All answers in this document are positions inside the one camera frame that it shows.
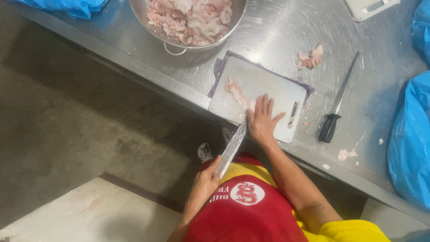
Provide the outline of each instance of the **white shoe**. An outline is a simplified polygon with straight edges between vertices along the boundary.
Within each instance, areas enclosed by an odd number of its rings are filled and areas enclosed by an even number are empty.
[[[228,143],[230,143],[231,138],[233,138],[233,135],[235,132],[231,131],[230,129],[228,129],[226,127],[222,127],[221,132],[222,132],[222,136],[225,140],[225,145],[227,146]]]
[[[199,146],[199,149],[197,150],[197,155],[199,156],[202,163],[205,163],[206,161],[214,158],[212,156],[212,151],[208,143],[203,143]]]

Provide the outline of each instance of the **fingers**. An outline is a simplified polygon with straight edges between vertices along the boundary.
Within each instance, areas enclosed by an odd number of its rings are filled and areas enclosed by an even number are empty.
[[[208,171],[208,173],[212,174],[212,172],[214,172],[216,170],[216,168],[218,167],[220,162],[221,162],[221,156],[218,155],[218,157],[215,159],[215,161],[212,162],[212,164],[208,168],[206,168],[206,171]]]
[[[279,120],[280,120],[280,119],[282,119],[286,114],[287,114],[286,112],[283,112],[283,113],[281,113],[280,115],[276,116],[276,117],[273,119],[273,123],[276,125],[276,124],[279,122]]]
[[[269,98],[269,94],[263,95],[263,101],[261,103],[261,112],[262,114],[267,114],[267,99]]]
[[[269,105],[267,105],[267,114],[269,115],[269,117],[272,117],[272,109],[273,109],[274,103],[275,103],[275,100],[273,98],[271,98],[269,100]]]
[[[257,100],[255,101],[255,116],[258,117],[260,114],[262,114],[261,111],[261,104],[263,102],[263,97],[259,96]]]
[[[254,112],[251,109],[247,109],[246,116],[248,117],[248,123],[252,124],[254,122]]]
[[[215,174],[212,176],[212,182],[218,185],[220,180],[221,177],[219,176],[219,172],[215,172]]]

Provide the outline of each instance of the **stainless steel table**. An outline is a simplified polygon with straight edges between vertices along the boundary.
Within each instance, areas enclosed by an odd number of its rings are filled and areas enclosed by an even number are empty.
[[[399,93],[404,83],[427,70],[412,47],[411,17],[418,0],[401,4],[355,23],[343,0],[249,0],[244,18],[226,42],[204,53],[172,56],[133,15],[126,0],[109,0],[90,21],[65,13],[46,13],[23,4],[0,1],[26,18],[78,43],[91,52],[148,79],[203,110],[214,83],[217,58],[232,50],[281,75],[316,88],[304,110],[294,141],[281,148],[310,166],[430,225],[430,216],[394,194],[386,150]],[[323,62],[298,71],[297,51],[323,43]],[[318,141],[324,115],[334,107],[357,50],[362,59],[342,103],[335,137]],[[357,157],[338,160],[340,150]],[[323,169],[327,164],[330,169]]]

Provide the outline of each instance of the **red dragon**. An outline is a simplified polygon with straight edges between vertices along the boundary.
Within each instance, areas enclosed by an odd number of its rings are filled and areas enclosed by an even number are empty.
[[[242,182],[244,185],[238,185],[239,190],[236,192],[236,196],[239,196],[236,201],[242,203],[254,204],[257,202],[257,194],[254,193],[254,185],[249,185],[248,183]]]

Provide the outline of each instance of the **purple cloth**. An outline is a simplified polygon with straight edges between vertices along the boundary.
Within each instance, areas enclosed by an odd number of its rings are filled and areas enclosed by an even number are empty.
[[[307,100],[309,99],[310,95],[311,95],[312,93],[314,93],[314,92],[315,92],[315,88],[313,88],[313,87],[309,86],[308,84],[301,83],[301,82],[296,81],[296,80],[293,80],[293,79],[291,79],[291,78],[281,76],[281,75],[279,75],[279,74],[277,74],[277,73],[275,73],[275,72],[273,72],[273,71],[271,71],[271,70],[267,70],[267,69],[266,69],[266,68],[265,68],[261,63],[258,63],[258,64],[257,64],[257,63],[254,63],[254,62],[252,62],[252,61],[248,60],[247,58],[245,58],[245,57],[243,57],[243,56],[241,56],[241,55],[239,55],[239,54],[236,54],[236,53],[234,53],[234,52],[232,52],[232,51],[227,50],[227,52],[226,52],[226,53],[225,53],[225,55],[224,55],[224,59],[217,59],[217,60],[216,60],[216,62],[215,62],[215,68],[214,68],[215,83],[214,83],[214,86],[212,87],[212,89],[209,91],[209,93],[208,93],[208,97],[212,98],[212,97],[214,96],[215,89],[216,89],[216,87],[218,86],[219,79],[221,78],[221,74],[222,74],[222,72],[224,71],[225,64],[227,63],[227,60],[228,60],[228,58],[229,58],[230,56],[233,56],[233,57],[239,58],[239,59],[241,59],[241,60],[244,60],[244,61],[246,61],[246,62],[248,62],[248,63],[250,63],[250,64],[253,64],[253,65],[255,65],[255,66],[260,67],[260,68],[261,68],[261,69],[263,69],[263,70],[266,70],[266,71],[268,71],[268,72],[270,72],[270,73],[272,73],[272,74],[275,74],[275,75],[277,75],[277,76],[279,76],[279,77],[282,77],[282,78],[284,78],[284,79],[287,79],[287,80],[289,80],[289,81],[292,81],[292,82],[294,82],[294,83],[296,83],[296,84],[298,84],[298,85],[300,85],[300,86],[304,87],[304,88],[306,89],[306,97],[305,97],[305,99],[304,99],[303,107],[304,107],[304,105],[306,104]]]

